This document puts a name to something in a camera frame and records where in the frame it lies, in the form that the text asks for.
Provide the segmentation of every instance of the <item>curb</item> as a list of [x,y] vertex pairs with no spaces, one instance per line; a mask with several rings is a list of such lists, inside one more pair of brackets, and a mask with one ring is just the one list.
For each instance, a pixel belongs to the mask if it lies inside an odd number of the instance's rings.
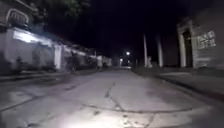
[[189,84],[186,84],[184,82],[173,80],[173,79],[169,79],[169,78],[165,78],[165,77],[159,76],[159,75],[156,75],[155,78],[165,80],[165,81],[167,81],[169,83],[172,83],[174,86],[180,86],[180,87],[182,87],[184,89],[190,90],[190,91],[192,91],[194,93],[198,93],[198,94],[206,96],[208,98],[212,98],[212,99],[224,102],[224,94],[215,93],[215,92],[211,92],[211,91],[207,91],[207,90],[201,90],[201,89],[193,87],[193,86],[191,86]]
[[55,74],[35,74],[35,75],[22,75],[22,76],[7,76],[0,78],[0,82],[8,82],[8,81],[19,81],[19,80],[26,80],[26,79],[35,79],[35,78],[42,78],[42,77],[50,77],[50,76],[60,76],[66,75],[68,73],[55,73]]

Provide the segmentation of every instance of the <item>street light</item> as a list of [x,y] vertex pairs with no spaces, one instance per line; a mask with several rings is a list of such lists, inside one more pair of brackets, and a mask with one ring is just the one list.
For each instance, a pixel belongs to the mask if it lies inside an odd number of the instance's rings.
[[127,56],[130,56],[130,54],[131,54],[130,52],[126,52],[126,55],[127,55]]

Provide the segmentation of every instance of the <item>concrete road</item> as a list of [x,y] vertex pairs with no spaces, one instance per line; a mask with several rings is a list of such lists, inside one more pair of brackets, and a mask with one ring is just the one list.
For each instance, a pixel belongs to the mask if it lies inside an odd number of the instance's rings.
[[221,109],[129,70],[0,88],[0,128],[223,128]]

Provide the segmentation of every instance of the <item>sidewalk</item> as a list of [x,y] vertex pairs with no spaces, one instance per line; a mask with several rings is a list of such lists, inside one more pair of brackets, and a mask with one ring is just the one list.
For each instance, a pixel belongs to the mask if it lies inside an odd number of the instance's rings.
[[34,78],[42,78],[42,77],[50,77],[50,76],[60,76],[66,75],[66,72],[55,72],[55,73],[33,73],[33,74],[21,74],[14,76],[0,76],[0,82],[8,82],[8,81],[18,81],[25,79],[34,79]]
[[224,71],[213,69],[139,69],[145,77],[156,77],[210,98],[224,101]]
[[[81,70],[73,73],[73,75],[88,75],[97,72],[97,70]],[[56,77],[71,74],[69,72],[39,72],[39,73],[28,73],[28,74],[20,74],[14,76],[0,76],[0,82],[8,82],[8,81],[18,81],[18,80],[26,80],[26,79],[35,79],[35,78],[43,78],[43,77]]]

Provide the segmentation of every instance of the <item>light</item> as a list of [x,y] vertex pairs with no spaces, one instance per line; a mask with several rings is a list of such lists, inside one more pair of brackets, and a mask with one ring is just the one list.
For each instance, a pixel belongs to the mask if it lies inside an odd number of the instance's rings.
[[126,52],[126,55],[127,55],[127,56],[130,56],[130,54],[131,54],[130,52]]
[[37,39],[34,36],[27,33],[18,32],[18,31],[14,32],[13,38],[24,41],[26,43],[37,42]]

